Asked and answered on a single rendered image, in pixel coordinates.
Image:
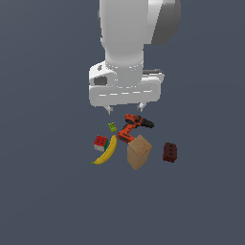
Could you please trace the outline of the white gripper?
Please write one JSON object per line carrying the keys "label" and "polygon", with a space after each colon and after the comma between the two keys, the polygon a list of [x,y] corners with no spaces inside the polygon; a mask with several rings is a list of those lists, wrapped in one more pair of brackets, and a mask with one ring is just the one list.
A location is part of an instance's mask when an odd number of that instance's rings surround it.
{"label": "white gripper", "polygon": [[108,69],[103,61],[89,70],[89,100],[93,106],[103,106],[109,115],[113,114],[113,107],[109,105],[128,103],[138,103],[137,111],[143,112],[147,102],[160,98],[164,77],[160,69],[143,70],[138,84],[120,85],[117,73]]}

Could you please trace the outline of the orange black power drill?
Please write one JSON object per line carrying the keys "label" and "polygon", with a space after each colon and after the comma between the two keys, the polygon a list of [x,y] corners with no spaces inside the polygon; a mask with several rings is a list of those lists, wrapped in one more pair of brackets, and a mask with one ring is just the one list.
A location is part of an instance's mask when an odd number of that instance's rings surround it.
{"label": "orange black power drill", "polygon": [[124,116],[126,125],[121,131],[118,132],[118,139],[129,144],[134,140],[134,137],[130,135],[132,129],[144,126],[148,128],[153,128],[154,123],[138,115],[126,114]]}

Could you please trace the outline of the red white Rubik's cube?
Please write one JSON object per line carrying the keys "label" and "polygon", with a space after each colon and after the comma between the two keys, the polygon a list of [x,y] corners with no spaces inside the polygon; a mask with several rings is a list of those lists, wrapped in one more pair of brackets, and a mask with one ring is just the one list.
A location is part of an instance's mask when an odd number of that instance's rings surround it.
{"label": "red white Rubik's cube", "polygon": [[98,135],[94,141],[95,150],[104,152],[108,147],[108,139],[106,137]]}

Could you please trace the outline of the tan wooden block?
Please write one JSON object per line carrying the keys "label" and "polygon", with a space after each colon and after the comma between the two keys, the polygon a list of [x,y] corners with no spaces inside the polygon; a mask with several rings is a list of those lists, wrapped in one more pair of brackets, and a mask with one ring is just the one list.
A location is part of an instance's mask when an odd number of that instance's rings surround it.
{"label": "tan wooden block", "polygon": [[135,169],[139,169],[146,163],[152,145],[142,136],[139,135],[127,146],[127,162]]}

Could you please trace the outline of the yellow banana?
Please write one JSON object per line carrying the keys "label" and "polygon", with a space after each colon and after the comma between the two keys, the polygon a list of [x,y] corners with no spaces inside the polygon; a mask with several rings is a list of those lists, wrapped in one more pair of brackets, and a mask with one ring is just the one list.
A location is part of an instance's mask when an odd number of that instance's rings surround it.
{"label": "yellow banana", "polygon": [[94,161],[94,164],[101,165],[105,163],[113,155],[116,147],[117,147],[117,137],[113,135],[111,137],[109,146],[106,148],[104,153],[97,160]]}

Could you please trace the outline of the dark red brick block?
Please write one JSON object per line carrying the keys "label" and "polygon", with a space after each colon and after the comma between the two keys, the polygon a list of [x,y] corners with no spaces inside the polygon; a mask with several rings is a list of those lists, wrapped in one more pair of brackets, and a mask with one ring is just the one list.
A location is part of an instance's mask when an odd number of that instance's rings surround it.
{"label": "dark red brick block", "polygon": [[177,159],[177,146],[176,144],[166,143],[164,145],[163,160],[174,163]]}

